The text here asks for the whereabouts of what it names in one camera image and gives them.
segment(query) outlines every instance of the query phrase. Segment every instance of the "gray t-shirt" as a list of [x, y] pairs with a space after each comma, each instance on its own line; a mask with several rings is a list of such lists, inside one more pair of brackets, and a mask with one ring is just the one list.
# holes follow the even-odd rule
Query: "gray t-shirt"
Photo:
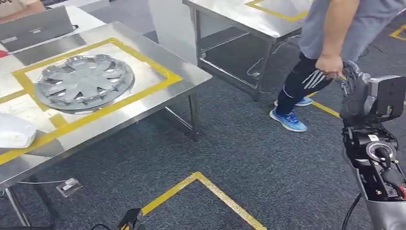
[[[314, 0], [302, 28], [299, 46], [307, 58], [318, 59], [323, 46], [323, 25], [329, 0]], [[341, 52], [343, 59], [357, 61], [377, 35], [406, 8], [406, 0], [360, 0]]]

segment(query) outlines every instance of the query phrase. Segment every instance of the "shoe sole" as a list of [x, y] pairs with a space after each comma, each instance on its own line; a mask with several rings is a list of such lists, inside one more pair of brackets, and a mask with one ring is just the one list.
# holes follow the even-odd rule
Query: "shoe sole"
[[306, 128], [305, 130], [297, 130], [297, 129], [292, 129], [292, 128], [290, 128], [289, 126], [287, 126], [287, 125], [285, 125], [283, 122], [281, 122], [278, 118], [276, 118], [276, 117], [273, 115], [273, 112], [272, 112], [272, 111], [273, 111], [273, 110], [270, 111], [269, 116], [270, 116], [272, 119], [274, 119], [275, 121], [279, 122], [279, 123], [280, 123], [284, 128], [286, 128], [287, 130], [292, 131], [292, 132], [296, 132], [296, 133], [303, 133], [303, 132], [305, 132], [305, 131], [307, 130], [307, 128]]
[[[312, 103], [313, 103], [313, 101], [311, 103], [307, 103], [307, 104], [295, 104], [295, 105], [298, 106], [298, 107], [305, 107], [305, 106], [311, 105]], [[273, 105], [278, 107], [278, 101], [274, 101]]]

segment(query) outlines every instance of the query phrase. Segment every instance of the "white stripe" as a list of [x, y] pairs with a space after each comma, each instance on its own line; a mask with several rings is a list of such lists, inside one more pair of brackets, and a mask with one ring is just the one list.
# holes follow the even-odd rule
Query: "white stripe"
[[311, 78], [310, 81], [306, 84], [306, 86], [304, 87], [304, 89], [307, 89], [307, 88], [313, 83], [313, 80], [315, 79], [316, 75], [317, 75], [317, 74], [313, 74], [312, 78]]
[[312, 88], [322, 76], [323, 76], [323, 73], [320, 72], [320, 73], [318, 74], [318, 76], [316, 77], [315, 81], [313, 82], [313, 84], [311, 84], [311, 85], [309, 86], [309, 89]]
[[318, 69], [316, 69], [312, 74], [309, 75], [309, 77], [307, 77], [304, 81], [302, 81], [302, 84], [305, 83], [307, 80], [309, 80], [309, 78], [311, 78], [314, 74], [318, 73]]
[[286, 90], [285, 90], [285, 85], [283, 85], [283, 92], [286, 94], [286, 96], [288, 96], [288, 97], [290, 97], [290, 98], [293, 98], [293, 97], [291, 97], [287, 92], [286, 92]]
[[312, 88], [316, 87], [322, 80], [324, 80], [324, 78], [326, 78], [326, 76], [323, 74], [323, 77], [320, 78], [320, 80], [318, 80], [318, 82], [314, 86], [312, 86]]

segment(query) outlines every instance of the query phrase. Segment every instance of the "stainless steel table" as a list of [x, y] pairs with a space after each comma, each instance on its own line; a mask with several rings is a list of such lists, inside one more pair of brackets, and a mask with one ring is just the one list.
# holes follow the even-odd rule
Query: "stainless steel table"
[[[299, 33], [301, 21], [307, 15], [312, 0], [183, 0], [193, 9], [196, 31], [197, 59], [199, 66], [233, 79], [253, 89], [254, 98], [259, 98], [263, 77], [268, 68], [269, 58], [279, 42]], [[246, 34], [252, 34], [266, 41], [267, 47], [262, 68], [256, 83], [252, 84], [223, 68], [204, 59], [204, 52], [210, 48], [202, 48], [201, 14], [217, 18], [246, 33], [226, 39], [224, 43], [235, 40]]]
[[[96, 54], [126, 62], [135, 75], [133, 86], [112, 103], [87, 114], [63, 113], [39, 102], [33, 82], [43, 69], [74, 55]], [[1, 58], [0, 113], [32, 122], [38, 136], [26, 149], [0, 149], [0, 191], [6, 190], [21, 223], [29, 226], [10, 188], [16, 182], [161, 109], [175, 115], [196, 137], [195, 89], [211, 77], [120, 23]], [[166, 107], [183, 95], [189, 96], [191, 125]]]

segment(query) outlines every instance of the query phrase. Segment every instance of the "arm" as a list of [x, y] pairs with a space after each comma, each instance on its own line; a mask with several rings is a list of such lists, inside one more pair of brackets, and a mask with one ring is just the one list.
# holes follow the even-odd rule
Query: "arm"
[[10, 14], [9, 16], [0, 18], [0, 23], [5, 23], [17, 18], [21, 18], [30, 14], [35, 14], [45, 11], [45, 7], [41, 1], [36, 1], [32, 4], [27, 5], [27, 7], [21, 11]]
[[359, 4], [360, 0], [330, 0], [324, 21], [323, 49], [316, 68], [325, 73], [341, 72], [341, 49]]

